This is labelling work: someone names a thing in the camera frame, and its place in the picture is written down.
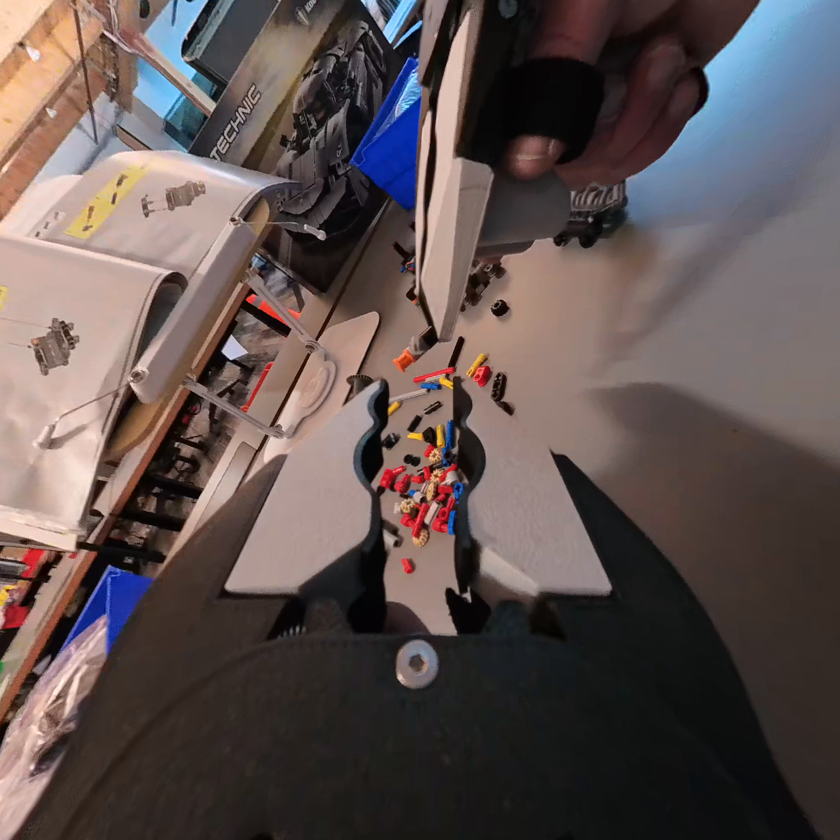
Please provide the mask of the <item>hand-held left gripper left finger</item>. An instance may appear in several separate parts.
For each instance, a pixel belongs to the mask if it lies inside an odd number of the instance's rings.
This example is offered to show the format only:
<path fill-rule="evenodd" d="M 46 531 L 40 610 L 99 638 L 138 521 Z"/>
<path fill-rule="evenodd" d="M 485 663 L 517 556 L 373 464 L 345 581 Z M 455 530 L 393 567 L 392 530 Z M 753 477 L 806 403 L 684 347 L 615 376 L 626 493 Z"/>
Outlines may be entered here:
<path fill-rule="evenodd" d="M 384 464 L 388 387 L 373 380 L 280 459 L 227 594 L 332 601 L 354 631 L 382 631 L 386 551 L 373 484 Z"/>

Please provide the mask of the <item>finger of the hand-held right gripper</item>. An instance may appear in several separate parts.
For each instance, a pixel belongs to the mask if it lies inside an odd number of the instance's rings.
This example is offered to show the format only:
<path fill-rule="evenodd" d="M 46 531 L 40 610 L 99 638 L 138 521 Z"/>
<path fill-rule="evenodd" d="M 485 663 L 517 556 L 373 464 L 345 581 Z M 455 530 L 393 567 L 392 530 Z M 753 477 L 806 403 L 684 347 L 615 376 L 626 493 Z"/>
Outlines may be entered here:
<path fill-rule="evenodd" d="M 419 304 L 419 260 L 424 217 L 440 164 L 467 159 L 458 150 L 469 98 L 476 53 L 476 10 L 473 7 L 427 7 L 423 18 L 421 66 L 422 106 L 416 168 L 416 285 Z"/>
<path fill-rule="evenodd" d="M 489 201 L 493 172 L 464 158 L 440 164 L 423 225 L 419 297 L 438 342 L 452 339 Z"/>

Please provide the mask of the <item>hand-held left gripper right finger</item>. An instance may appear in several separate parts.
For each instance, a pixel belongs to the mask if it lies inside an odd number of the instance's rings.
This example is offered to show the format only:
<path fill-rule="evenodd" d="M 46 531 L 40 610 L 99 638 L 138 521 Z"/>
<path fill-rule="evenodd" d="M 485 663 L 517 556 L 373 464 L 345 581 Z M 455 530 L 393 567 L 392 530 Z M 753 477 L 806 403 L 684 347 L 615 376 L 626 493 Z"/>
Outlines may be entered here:
<path fill-rule="evenodd" d="M 455 381 L 458 467 L 456 586 L 446 603 L 457 634 L 503 613 L 533 633 L 562 634 L 562 614 L 614 605 L 614 588 L 550 447 L 478 386 Z"/>

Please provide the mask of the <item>pile of small lego pieces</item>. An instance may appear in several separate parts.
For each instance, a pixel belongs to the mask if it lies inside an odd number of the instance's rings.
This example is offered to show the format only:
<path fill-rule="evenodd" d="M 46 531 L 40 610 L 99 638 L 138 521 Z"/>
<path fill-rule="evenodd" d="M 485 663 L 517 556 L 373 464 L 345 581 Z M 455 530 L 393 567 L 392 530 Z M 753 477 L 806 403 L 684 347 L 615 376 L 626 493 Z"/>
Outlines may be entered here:
<path fill-rule="evenodd" d="M 506 306 L 500 316 L 491 306 L 498 299 L 490 297 L 476 308 L 468 308 L 458 319 L 455 337 L 438 343 L 405 372 L 392 358 L 403 350 L 411 334 L 424 325 L 419 308 L 402 301 L 382 317 L 381 327 L 366 358 L 364 372 L 384 379 L 391 402 L 399 395 L 413 396 L 401 401 L 388 418 L 382 432 L 384 465 L 374 481 L 381 499 L 381 512 L 387 537 L 395 543 L 386 545 L 388 560 L 385 583 L 396 597 L 420 595 L 422 589 L 439 592 L 446 586 L 456 588 L 454 572 L 455 535 L 448 530 L 447 515 L 456 509 L 453 492 L 440 492 L 438 485 L 467 485 L 463 468 L 467 455 L 460 450 L 461 427 L 454 420 L 454 391 L 442 385 L 437 390 L 422 388 L 414 379 L 422 374 L 447 369 L 459 339 L 458 358 L 447 378 L 469 398 L 469 418 L 493 422 L 494 434 L 473 444 L 488 455 L 511 455 L 520 437 L 520 425 L 509 413 L 513 408 L 511 378 L 513 351 L 523 322 L 524 310 L 515 306 L 511 293 L 500 298 Z"/>

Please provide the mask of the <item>black lego axle assembly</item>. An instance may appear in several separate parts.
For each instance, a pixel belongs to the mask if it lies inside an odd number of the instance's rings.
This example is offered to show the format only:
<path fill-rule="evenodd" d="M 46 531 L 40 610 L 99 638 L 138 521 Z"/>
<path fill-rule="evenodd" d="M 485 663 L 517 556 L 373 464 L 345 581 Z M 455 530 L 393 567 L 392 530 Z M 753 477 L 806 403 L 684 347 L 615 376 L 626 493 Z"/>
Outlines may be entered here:
<path fill-rule="evenodd" d="M 419 361 L 438 342 L 437 332 L 434 327 L 427 327 L 418 335 L 412 336 L 403 352 L 393 360 L 394 365 L 401 372 L 405 372 L 409 366 Z"/>

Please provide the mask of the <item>colourful lego sub-assembly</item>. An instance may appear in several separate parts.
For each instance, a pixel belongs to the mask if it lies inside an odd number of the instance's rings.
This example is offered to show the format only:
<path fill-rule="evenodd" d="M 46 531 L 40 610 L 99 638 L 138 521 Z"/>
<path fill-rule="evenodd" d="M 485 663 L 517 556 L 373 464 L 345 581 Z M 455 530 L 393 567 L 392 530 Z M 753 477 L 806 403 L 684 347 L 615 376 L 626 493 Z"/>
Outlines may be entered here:
<path fill-rule="evenodd" d="M 402 258 L 401 273 L 411 281 L 406 292 L 406 298 L 415 306 L 419 307 L 419 299 L 416 282 L 416 254 L 415 248 L 404 249 L 398 243 L 393 244 L 394 251 Z M 460 303 L 460 312 L 465 313 L 468 309 L 478 306 L 484 293 L 495 279 L 504 277 L 507 270 L 500 260 L 485 261 L 475 259 L 469 277 L 465 285 L 464 295 Z"/>

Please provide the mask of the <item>dark lego set box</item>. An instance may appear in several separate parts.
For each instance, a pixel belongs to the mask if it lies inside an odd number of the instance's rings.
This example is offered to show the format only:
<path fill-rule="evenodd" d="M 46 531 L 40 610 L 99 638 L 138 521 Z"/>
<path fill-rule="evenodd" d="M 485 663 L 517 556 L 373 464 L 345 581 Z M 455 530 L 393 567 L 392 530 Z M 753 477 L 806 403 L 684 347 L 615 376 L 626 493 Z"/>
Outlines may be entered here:
<path fill-rule="evenodd" d="M 208 2 L 182 57 L 217 92 L 189 151 L 297 183 L 268 257 L 326 293 L 385 203 L 352 158 L 403 66 L 365 2 Z"/>

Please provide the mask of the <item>person's right hand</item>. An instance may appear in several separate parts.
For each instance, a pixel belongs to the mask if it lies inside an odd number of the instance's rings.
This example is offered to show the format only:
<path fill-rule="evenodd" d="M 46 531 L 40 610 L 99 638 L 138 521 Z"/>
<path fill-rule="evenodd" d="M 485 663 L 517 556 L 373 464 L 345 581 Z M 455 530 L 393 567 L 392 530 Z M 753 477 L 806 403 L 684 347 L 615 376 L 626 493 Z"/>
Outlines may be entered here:
<path fill-rule="evenodd" d="M 531 181 L 555 170 L 572 190 L 625 181 L 660 159 L 707 100 L 705 68 L 732 42 L 758 1 L 539 3 L 532 59 L 604 64 L 612 80 L 585 151 L 562 164 L 559 140 L 512 140 L 507 171 Z"/>

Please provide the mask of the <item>blue plastic bin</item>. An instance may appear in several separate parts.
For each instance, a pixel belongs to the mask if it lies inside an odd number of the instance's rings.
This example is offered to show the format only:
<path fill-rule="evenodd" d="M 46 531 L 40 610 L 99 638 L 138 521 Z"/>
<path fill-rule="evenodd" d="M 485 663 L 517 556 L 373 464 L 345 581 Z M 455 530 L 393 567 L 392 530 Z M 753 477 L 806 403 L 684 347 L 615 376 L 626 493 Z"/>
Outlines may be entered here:
<path fill-rule="evenodd" d="M 414 210 L 417 142 L 422 106 L 418 59 L 409 58 L 386 96 L 351 164 L 400 207 Z"/>
<path fill-rule="evenodd" d="M 108 566 L 82 607 L 60 651 L 67 649 L 89 626 L 104 617 L 106 619 L 106 650 L 110 655 L 134 608 L 153 583 L 154 579 L 151 577 Z"/>

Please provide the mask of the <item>white book stand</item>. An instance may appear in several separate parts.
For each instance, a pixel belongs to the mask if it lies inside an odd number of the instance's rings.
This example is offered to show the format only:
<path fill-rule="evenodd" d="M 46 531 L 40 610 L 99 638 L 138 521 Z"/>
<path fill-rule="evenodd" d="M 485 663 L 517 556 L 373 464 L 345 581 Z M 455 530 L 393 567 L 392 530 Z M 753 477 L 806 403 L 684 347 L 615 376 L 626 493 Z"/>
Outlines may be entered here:
<path fill-rule="evenodd" d="M 266 459 L 288 454 L 304 435 L 314 431 L 315 421 L 323 424 L 338 412 L 349 388 L 340 381 L 343 376 L 359 370 L 379 327 L 379 314 L 367 312 L 328 329 L 320 339 L 313 338 L 249 267 L 257 249 L 256 235 L 265 226 L 265 223 L 233 217 L 200 263 L 171 315 L 129 373 L 123 374 L 112 389 L 58 415 L 42 428 L 33 446 L 46 450 L 63 445 L 56 436 L 56 429 L 61 424 L 70 419 L 80 421 L 85 416 L 86 422 L 75 426 L 73 432 L 84 430 L 92 425 L 88 408 L 103 402 L 109 407 L 117 407 L 128 392 L 134 394 L 136 404 L 118 425 L 118 430 L 104 438 L 107 461 L 120 460 L 150 436 L 167 403 L 185 389 L 231 411 L 237 420 L 267 436 Z M 216 397 L 199 385 L 193 372 L 196 355 L 239 283 L 257 291 L 275 313 L 287 321 L 292 334 L 308 353 L 301 378 L 288 396 L 278 423 L 272 426 Z"/>

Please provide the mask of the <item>clear bag with parts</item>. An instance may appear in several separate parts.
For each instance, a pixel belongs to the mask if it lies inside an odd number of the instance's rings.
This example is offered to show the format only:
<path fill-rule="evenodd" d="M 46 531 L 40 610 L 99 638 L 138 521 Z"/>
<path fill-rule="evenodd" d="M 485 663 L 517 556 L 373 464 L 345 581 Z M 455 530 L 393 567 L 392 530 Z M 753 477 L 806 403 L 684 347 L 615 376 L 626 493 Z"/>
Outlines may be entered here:
<path fill-rule="evenodd" d="M 10 724 L 1 753 L 2 809 L 30 806 L 56 770 L 108 655 L 100 616 L 47 668 Z"/>

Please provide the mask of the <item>open instruction booklet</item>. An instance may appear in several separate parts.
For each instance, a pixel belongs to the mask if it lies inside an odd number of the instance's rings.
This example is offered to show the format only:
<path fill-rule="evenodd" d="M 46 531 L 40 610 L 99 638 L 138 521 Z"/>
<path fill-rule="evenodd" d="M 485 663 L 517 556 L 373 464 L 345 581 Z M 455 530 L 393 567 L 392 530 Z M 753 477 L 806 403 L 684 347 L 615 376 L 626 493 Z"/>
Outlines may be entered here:
<path fill-rule="evenodd" d="M 280 219 L 277 198 L 298 184 L 173 151 L 129 151 L 83 175 L 39 185 L 2 222 L 2 534 L 73 552 L 104 438 L 136 404 L 88 408 L 63 445 L 37 449 L 42 428 L 118 384 L 172 314 L 233 217 Z"/>

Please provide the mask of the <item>black lego frame sub-assembly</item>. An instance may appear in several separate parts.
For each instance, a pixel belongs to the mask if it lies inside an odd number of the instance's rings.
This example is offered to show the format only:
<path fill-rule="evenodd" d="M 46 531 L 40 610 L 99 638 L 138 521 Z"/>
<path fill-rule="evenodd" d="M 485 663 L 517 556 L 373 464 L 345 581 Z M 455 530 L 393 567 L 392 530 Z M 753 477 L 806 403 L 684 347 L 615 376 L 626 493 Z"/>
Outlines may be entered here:
<path fill-rule="evenodd" d="M 608 238 L 625 225 L 627 183 L 592 184 L 571 194 L 570 219 L 565 228 L 553 237 L 555 246 L 564 247 L 576 240 L 583 249 Z"/>

